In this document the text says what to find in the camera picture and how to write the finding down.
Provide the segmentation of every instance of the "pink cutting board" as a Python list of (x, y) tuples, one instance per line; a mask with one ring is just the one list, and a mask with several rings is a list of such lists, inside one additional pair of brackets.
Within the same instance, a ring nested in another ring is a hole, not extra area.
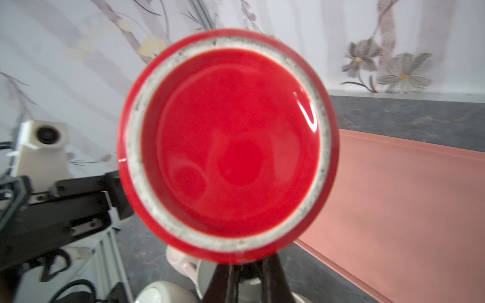
[(296, 243), (381, 302), (485, 302), (485, 153), (340, 140), (330, 197)]

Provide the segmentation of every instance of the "speckled clay ring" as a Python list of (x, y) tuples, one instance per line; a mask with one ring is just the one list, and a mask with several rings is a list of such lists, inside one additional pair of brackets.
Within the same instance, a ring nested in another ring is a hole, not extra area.
[(163, 241), (244, 263), (296, 239), (322, 209), (339, 155), (328, 94), (270, 37), (216, 30), (173, 44), (128, 95), (118, 133), (126, 195)]

